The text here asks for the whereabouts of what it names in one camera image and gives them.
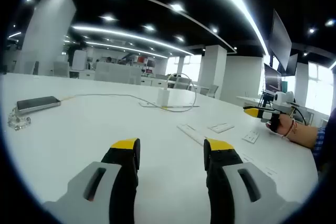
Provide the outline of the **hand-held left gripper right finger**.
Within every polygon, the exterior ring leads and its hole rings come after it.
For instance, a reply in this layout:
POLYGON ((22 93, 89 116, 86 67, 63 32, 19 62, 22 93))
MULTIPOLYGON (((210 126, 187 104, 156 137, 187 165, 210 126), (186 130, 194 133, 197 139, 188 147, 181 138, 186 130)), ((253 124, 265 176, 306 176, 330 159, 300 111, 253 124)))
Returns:
POLYGON ((300 205, 286 201, 276 183, 227 142, 204 140, 211 223, 282 223, 300 205))

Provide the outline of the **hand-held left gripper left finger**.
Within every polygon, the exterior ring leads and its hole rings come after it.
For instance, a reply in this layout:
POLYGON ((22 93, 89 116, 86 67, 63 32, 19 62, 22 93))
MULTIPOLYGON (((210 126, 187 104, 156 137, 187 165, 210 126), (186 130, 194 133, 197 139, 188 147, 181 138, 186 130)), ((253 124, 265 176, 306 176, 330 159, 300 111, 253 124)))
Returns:
POLYGON ((74 178, 66 193, 44 208, 61 223, 134 223, 140 139, 120 140, 103 159, 74 178))

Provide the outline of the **person's right hand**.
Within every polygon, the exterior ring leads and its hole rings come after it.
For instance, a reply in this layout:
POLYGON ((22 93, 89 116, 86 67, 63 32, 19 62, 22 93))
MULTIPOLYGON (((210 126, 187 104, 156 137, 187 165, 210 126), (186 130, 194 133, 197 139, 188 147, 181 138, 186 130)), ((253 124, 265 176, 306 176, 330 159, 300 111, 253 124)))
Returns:
POLYGON ((289 117, 286 114, 280 114, 278 118, 275 120, 275 122, 274 121, 267 122, 266 127, 272 131, 271 126, 274 125, 277 127, 274 132, 276 132, 279 135, 285 136, 288 134, 291 124, 292 124, 291 117, 289 117))

